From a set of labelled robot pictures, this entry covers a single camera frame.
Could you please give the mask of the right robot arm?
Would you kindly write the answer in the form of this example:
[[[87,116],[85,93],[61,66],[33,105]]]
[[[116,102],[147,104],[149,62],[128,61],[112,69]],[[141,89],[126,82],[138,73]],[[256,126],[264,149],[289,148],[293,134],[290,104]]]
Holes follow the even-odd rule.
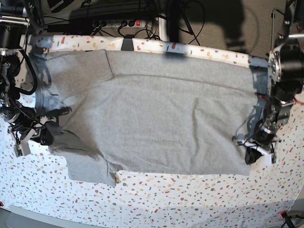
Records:
[[[32,95],[38,88],[37,74],[26,53],[20,46],[21,36],[28,32],[40,33],[45,28],[40,0],[2,0],[0,2],[0,115],[9,123],[9,132],[17,146],[29,140],[50,146],[54,134],[58,133],[60,115],[70,112],[69,107],[50,106],[57,101],[57,95],[43,95],[40,100],[43,116],[37,116],[35,109],[23,106],[18,100],[21,94]],[[22,61],[20,52],[32,75],[32,89],[24,90],[16,86],[15,77],[19,74]]]

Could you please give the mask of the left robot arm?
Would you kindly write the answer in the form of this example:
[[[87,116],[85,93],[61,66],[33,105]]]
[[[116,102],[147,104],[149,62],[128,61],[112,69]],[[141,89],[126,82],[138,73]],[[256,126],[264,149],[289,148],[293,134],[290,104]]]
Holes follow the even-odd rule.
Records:
[[[281,32],[269,53],[268,88],[264,93],[256,92],[258,99],[265,102],[263,114],[256,123],[253,133],[243,139],[234,139],[238,146],[246,149],[245,163],[251,165],[260,157],[268,164],[276,162],[275,149],[281,141],[278,130],[288,123],[294,104],[299,103],[296,95],[304,87],[304,50],[300,30],[304,27],[304,2],[286,2]]]

